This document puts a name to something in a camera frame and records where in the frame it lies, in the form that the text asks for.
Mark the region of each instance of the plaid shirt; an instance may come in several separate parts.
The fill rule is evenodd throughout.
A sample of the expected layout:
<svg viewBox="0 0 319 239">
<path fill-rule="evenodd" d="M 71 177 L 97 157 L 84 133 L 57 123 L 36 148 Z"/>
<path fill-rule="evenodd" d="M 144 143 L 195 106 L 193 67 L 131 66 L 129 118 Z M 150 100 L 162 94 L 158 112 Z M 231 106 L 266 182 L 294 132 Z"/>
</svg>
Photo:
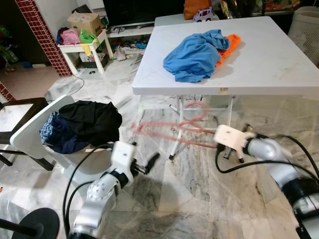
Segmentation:
<svg viewBox="0 0 319 239">
<path fill-rule="evenodd" d="M 58 115 L 58 112 L 52 112 L 50 114 L 49 119 L 47 120 L 47 122 L 44 124 L 42 129 L 40 129 L 39 133 L 40 133 L 40 136 L 41 136 L 42 144 L 53 146 L 52 144 L 50 144 L 50 138 L 52 136 L 52 131 L 53 131 L 52 120 L 57 115 Z"/>
</svg>

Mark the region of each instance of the red brick wall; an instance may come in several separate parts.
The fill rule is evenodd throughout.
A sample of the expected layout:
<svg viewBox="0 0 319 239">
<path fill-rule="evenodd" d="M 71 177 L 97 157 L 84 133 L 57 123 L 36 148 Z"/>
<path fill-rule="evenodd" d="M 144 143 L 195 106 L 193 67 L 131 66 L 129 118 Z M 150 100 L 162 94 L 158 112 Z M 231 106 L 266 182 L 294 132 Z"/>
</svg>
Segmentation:
<svg viewBox="0 0 319 239">
<path fill-rule="evenodd" d="M 35 1 L 15 0 L 15 2 L 59 76 L 71 76 L 72 72 L 57 47 Z"/>
<path fill-rule="evenodd" d="M 0 94 L 5 97 L 8 101 L 14 101 L 15 98 L 9 92 L 9 90 L 0 82 Z"/>
</svg>

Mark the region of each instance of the white bin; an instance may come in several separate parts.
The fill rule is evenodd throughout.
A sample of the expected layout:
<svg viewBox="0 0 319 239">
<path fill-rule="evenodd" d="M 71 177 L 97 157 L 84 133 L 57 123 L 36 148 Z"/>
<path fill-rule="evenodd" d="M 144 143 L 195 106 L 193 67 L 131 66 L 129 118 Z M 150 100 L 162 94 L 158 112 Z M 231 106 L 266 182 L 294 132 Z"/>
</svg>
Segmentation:
<svg viewBox="0 0 319 239">
<path fill-rule="evenodd" d="M 288 36 L 319 66 L 319 8 L 303 6 L 297 9 Z"/>
</svg>

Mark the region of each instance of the pink bag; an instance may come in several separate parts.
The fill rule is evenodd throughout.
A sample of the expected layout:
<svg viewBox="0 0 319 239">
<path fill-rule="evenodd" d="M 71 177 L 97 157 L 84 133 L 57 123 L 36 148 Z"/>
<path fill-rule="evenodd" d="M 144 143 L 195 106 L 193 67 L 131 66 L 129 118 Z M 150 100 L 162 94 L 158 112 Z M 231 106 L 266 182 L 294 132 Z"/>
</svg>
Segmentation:
<svg viewBox="0 0 319 239">
<path fill-rule="evenodd" d="M 62 33 L 63 45 L 75 45 L 80 44 L 81 41 L 78 36 L 78 32 L 74 28 L 65 30 Z"/>
</svg>

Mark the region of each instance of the black pole base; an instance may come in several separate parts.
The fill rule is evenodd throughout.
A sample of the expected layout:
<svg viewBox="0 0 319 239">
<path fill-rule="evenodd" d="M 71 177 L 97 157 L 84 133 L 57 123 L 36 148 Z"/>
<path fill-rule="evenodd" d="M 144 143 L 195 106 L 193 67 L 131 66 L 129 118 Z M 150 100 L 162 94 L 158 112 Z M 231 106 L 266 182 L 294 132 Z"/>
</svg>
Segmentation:
<svg viewBox="0 0 319 239">
<path fill-rule="evenodd" d="M 35 236 L 27 236 L 14 232 L 11 239 L 56 239 L 60 229 L 57 213 L 50 208 L 40 208 L 26 215 L 21 226 L 33 228 L 37 231 Z"/>
</svg>

